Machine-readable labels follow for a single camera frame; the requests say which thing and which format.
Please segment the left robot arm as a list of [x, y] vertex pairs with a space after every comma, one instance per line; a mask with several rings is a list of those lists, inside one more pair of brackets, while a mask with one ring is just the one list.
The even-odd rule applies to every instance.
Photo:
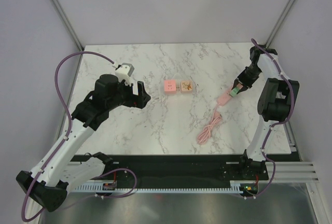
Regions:
[[16, 181], [22, 190], [44, 209], [53, 212], [73, 189], [89, 179], [112, 177], [111, 158], [101, 152], [93, 154], [76, 170], [64, 170], [82, 144], [109, 118], [110, 111], [119, 106], [143, 109], [147, 105], [151, 97], [142, 81], [137, 82], [137, 89], [138, 93], [134, 94], [133, 85], [127, 85], [124, 79], [112, 74], [101, 75], [94, 90], [76, 106], [62, 137], [34, 168], [19, 172]]

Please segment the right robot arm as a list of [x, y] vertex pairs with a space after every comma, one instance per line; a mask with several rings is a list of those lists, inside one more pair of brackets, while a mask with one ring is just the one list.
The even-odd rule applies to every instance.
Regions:
[[255, 44], [250, 49], [250, 60], [250, 66], [234, 80], [230, 93], [231, 96], [236, 96], [250, 89], [261, 74], [266, 78], [257, 103], [258, 126], [237, 167], [238, 174], [243, 179], [257, 175], [265, 178], [267, 151], [275, 128], [289, 121], [300, 87], [298, 81], [291, 80], [284, 73], [276, 50]]

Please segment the pink power strip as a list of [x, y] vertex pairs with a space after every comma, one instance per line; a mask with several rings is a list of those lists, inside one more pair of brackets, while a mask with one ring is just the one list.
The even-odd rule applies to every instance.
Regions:
[[232, 96], [230, 95], [230, 92], [232, 91], [231, 88], [229, 88], [227, 91], [225, 91], [221, 96], [218, 97], [217, 104], [219, 106], [224, 106], [226, 105], [231, 99]]

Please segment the green charger plug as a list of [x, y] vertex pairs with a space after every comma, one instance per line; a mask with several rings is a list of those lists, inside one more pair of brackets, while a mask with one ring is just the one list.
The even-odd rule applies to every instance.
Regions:
[[229, 94], [230, 97], [236, 97], [236, 95], [239, 93], [240, 90], [241, 90], [240, 87], [234, 87], [233, 89], [231, 89], [229, 91], [228, 94]]

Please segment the pink cube socket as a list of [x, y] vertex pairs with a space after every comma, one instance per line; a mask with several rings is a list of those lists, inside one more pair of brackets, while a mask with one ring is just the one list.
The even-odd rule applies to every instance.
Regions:
[[177, 93], [177, 85], [176, 80], [165, 80], [163, 84], [163, 89], [165, 94], [176, 94]]

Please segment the peach cube socket adapter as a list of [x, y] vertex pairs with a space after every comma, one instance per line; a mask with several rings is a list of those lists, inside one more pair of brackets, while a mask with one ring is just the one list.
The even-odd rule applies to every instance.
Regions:
[[182, 80], [180, 83], [181, 93], [192, 93], [193, 92], [193, 83], [191, 80]]

